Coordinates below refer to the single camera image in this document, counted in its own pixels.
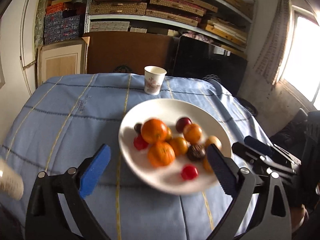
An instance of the red cherry tomato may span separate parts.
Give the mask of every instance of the red cherry tomato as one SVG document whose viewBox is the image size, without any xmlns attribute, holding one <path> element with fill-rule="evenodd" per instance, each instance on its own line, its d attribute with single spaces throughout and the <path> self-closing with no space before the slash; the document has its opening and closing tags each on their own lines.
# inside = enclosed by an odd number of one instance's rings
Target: red cherry tomato
<svg viewBox="0 0 320 240">
<path fill-rule="evenodd" d="M 198 170 L 195 166 L 187 164 L 183 167 L 181 177 L 184 180 L 192 180 L 198 177 Z"/>
<path fill-rule="evenodd" d="M 144 150 L 148 147 L 148 143 L 142 138 L 141 134 L 139 134 L 134 140 L 133 140 L 134 147 L 138 150 Z"/>
</svg>

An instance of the paper cup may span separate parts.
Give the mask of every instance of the paper cup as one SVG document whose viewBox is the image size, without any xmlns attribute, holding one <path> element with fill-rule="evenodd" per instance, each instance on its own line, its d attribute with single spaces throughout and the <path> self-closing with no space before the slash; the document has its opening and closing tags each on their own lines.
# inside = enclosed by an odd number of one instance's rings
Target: paper cup
<svg viewBox="0 0 320 240">
<path fill-rule="evenodd" d="M 166 70 L 156 66 L 144 68 L 144 91 L 149 95 L 159 94 Z"/>
</svg>

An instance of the blue gripper pad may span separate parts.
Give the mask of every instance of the blue gripper pad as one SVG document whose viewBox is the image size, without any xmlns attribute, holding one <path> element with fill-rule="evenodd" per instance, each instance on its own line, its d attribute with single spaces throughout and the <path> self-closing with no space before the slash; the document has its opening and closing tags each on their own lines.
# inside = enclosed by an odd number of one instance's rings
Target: blue gripper pad
<svg viewBox="0 0 320 240">
<path fill-rule="evenodd" d="M 80 178 L 79 195 L 83 199 L 93 192 L 110 158 L 110 147 L 104 144 Z"/>
</svg>

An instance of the checkered tablecloth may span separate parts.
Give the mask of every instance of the checkered tablecloth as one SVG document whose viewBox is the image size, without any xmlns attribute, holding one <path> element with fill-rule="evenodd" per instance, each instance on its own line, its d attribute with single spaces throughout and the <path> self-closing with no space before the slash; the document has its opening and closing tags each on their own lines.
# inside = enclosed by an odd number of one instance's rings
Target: checkered tablecloth
<svg viewBox="0 0 320 240">
<path fill-rule="evenodd" d="M 132 107 L 154 98 L 175 98 L 199 106 L 227 132 L 231 143 L 251 135 L 268 138 L 257 121 L 216 81 L 166 77 L 158 96 L 144 93 L 144 76 L 124 73 L 54 77 L 40 86 L 14 121 L 0 153 L 23 178 L 24 195 L 14 201 L 4 194 L 0 203 L 24 226 L 28 200 L 36 175 L 64 173 L 91 157 L 102 143 L 112 157 L 86 202 L 112 239 L 204 240 L 218 224 L 231 197 L 219 184 L 193 195 L 169 195 L 140 181 L 121 159 L 118 130 Z M 246 163 L 232 158 L 239 167 Z M 249 223 L 256 196 L 238 234 Z M 73 232 L 66 200 L 61 198 Z"/>
</svg>

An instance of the metal screw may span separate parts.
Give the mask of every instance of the metal screw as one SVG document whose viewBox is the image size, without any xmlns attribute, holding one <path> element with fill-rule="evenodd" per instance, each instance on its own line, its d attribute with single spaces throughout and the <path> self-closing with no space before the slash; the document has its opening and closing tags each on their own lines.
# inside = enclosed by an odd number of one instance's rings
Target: metal screw
<svg viewBox="0 0 320 240">
<path fill-rule="evenodd" d="M 68 169 L 68 173 L 69 173 L 70 175 L 75 174 L 76 171 L 77 171 L 77 169 L 74 168 L 74 167 Z"/>
<path fill-rule="evenodd" d="M 271 173 L 271 176 L 275 179 L 279 178 L 279 174 L 276 172 Z"/>
<path fill-rule="evenodd" d="M 250 172 L 247 168 L 241 168 L 240 171 L 242 174 L 248 174 Z"/>
<path fill-rule="evenodd" d="M 44 176 L 45 176 L 45 172 L 44 171 L 39 172 L 39 174 L 38 174 L 39 178 L 43 178 Z"/>
</svg>

